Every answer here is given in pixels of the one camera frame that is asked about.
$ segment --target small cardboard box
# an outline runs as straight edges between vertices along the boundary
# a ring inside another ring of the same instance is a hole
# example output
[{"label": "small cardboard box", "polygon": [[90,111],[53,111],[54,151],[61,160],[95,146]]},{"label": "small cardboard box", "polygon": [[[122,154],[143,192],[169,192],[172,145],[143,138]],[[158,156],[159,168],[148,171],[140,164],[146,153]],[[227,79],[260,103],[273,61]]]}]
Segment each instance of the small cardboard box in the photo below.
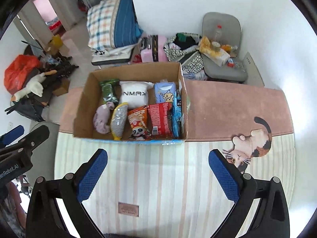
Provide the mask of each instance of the small cardboard box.
[{"label": "small cardboard box", "polygon": [[53,94],[58,97],[68,93],[69,84],[70,84],[70,81],[66,78],[63,78],[61,80],[60,86],[53,91]]},{"label": "small cardboard box", "polygon": [[[138,63],[132,65],[122,65],[109,67],[103,70],[91,72],[87,78],[85,87],[80,97],[76,118],[74,119],[74,137],[114,141],[112,133],[100,134],[93,126],[93,118],[97,108],[102,105],[102,92],[99,86],[100,81],[118,78],[120,81],[139,81],[157,83],[167,79],[174,82],[177,89],[181,89],[182,99],[182,127],[181,139],[153,138],[150,141],[132,141],[129,136],[132,132],[128,120],[123,131],[122,141],[146,143],[171,144],[184,142],[187,138],[187,93],[181,66],[174,62]],[[118,98],[121,96],[120,86],[115,87]],[[148,90],[149,104],[155,104],[154,88]],[[148,115],[147,127],[152,131],[151,118]]]}]

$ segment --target cat print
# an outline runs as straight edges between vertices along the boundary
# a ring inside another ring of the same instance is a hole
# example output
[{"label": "cat print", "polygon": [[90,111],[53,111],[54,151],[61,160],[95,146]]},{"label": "cat print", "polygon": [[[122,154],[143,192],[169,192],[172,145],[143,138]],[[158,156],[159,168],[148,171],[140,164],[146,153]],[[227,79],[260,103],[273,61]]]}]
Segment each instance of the cat print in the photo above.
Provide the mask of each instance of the cat print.
[{"label": "cat print", "polygon": [[234,148],[231,151],[223,150],[226,160],[234,164],[243,174],[251,162],[252,157],[265,156],[271,149],[272,132],[270,126],[260,117],[254,117],[254,121],[262,124],[266,130],[251,131],[251,136],[235,136],[232,138]]}]

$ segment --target pink suitcase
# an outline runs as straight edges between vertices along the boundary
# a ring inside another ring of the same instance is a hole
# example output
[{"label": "pink suitcase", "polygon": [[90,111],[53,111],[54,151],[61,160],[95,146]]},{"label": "pink suitcase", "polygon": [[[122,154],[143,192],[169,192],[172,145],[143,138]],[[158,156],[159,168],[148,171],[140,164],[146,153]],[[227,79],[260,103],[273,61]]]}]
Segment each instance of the pink suitcase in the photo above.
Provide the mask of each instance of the pink suitcase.
[{"label": "pink suitcase", "polygon": [[142,62],[166,62],[168,58],[163,50],[167,38],[159,35],[149,35],[142,40],[141,58]]}]

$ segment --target stuffed toy goose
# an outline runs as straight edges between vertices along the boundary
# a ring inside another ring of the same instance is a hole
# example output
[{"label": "stuffed toy goose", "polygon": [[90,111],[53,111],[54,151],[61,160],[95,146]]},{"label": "stuffed toy goose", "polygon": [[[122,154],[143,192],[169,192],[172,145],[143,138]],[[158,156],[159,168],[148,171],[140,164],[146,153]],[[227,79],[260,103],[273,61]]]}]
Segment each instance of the stuffed toy goose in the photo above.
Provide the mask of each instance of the stuffed toy goose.
[{"label": "stuffed toy goose", "polygon": [[34,77],[32,77],[28,81],[25,88],[19,90],[18,92],[16,92],[12,96],[11,101],[18,102],[22,97],[24,97],[25,95],[27,95],[31,92],[39,97],[42,97],[43,96],[43,86],[41,83],[46,79],[46,76],[53,75],[55,73],[57,73],[57,70],[43,72],[41,74],[35,75]]}]

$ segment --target blue wet wipes package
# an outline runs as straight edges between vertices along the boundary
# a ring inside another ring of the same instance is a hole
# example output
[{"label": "blue wet wipes package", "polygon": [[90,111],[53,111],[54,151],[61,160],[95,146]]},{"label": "blue wet wipes package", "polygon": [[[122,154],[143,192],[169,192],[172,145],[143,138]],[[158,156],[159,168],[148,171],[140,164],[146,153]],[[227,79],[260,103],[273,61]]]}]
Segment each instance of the blue wet wipes package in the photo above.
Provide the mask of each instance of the blue wet wipes package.
[{"label": "blue wet wipes package", "polygon": [[156,103],[173,102],[173,97],[176,91],[174,82],[159,82],[154,84]]},{"label": "blue wet wipes package", "polygon": [[175,138],[180,136],[180,124],[182,118],[182,100],[179,91],[175,91],[173,97],[173,113],[172,113],[172,125],[173,135]]}]

